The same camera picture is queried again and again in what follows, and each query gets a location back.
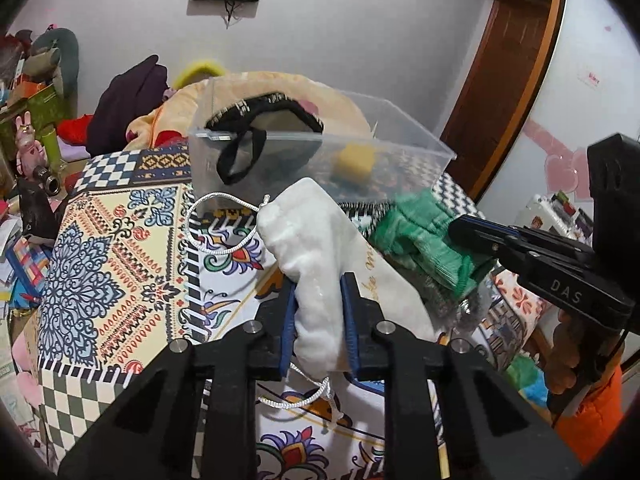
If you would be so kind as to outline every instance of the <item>checkered pattern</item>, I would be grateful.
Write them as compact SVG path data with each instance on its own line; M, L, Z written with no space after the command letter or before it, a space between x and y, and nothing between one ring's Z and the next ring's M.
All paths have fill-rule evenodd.
M99 371L95 375L98 380L89 381L82 375L40 370L44 419L58 460L124 390L123 384L100 381Z
M120 187L129 184L140 150L98 155L84 167L74 194L85 189Z
M54 361L40 362L44 422L59 461L116 397L135 381L135 377L134 374L116 375ZM194 478L200 476L206 409L203 404L196 431L192 465Z
M443 167L433 160L423 155L415 155L414 152L402 150L394 157L396 170L402 174L406 180L413 184L413 189L429 187L442 174Z
M485 218L449 173L443 173L433 184L433 195L458 216L472 215Z

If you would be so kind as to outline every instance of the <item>pink rabbit figurine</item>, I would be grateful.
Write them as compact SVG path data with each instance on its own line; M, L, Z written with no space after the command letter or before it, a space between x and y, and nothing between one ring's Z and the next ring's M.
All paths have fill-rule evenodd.
M18 148L15 162L18 173L28 180L34 180L33 170L35 170L36 166L47 166L47 153L40 141L36 140L29 112L24 114L24 123L21 117L16 117L15 125L17 127L15 145Z

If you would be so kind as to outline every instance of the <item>green towel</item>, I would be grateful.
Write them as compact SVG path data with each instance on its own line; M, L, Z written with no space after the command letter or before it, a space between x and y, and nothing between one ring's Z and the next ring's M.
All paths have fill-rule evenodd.
M400 197L369 241L403 267L427 273L461 300L478 286L494 261L449 239L449 224L455 218L431 190L424 190L418 196Z

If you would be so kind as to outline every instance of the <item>pink heart sticker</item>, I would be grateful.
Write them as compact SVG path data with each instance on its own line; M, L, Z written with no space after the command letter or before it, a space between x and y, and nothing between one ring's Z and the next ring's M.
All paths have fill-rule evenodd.
M578 187L578 174L571 166L571 159L558 155L549 155L545 160L546 188L549 193L560 190L574 192Z
M587 160L587 150L584 148L575 150L571 166L578 174L578 186L575 188L575 199L581 202L591 200L591 193L589 192L589 162Z

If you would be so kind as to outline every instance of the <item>blue gripper pad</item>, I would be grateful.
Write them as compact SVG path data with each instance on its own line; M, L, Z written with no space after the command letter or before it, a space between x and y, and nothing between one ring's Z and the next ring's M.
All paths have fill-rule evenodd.
M296 336L294 317L298 309L298 302L296 301L295 293L296 284L291 283L289 297L287 298L287 310L282 324L282 339L280 341L280 375L282 378L285 378L289 371L289 364L293 355L293 341Z
M347 357L351 372L357 377L360 371L358 332L356 330L356 322L353 319L349 281L344 274L340 277L340 291L342 293L342 316L344 317L344 341L347 347Z

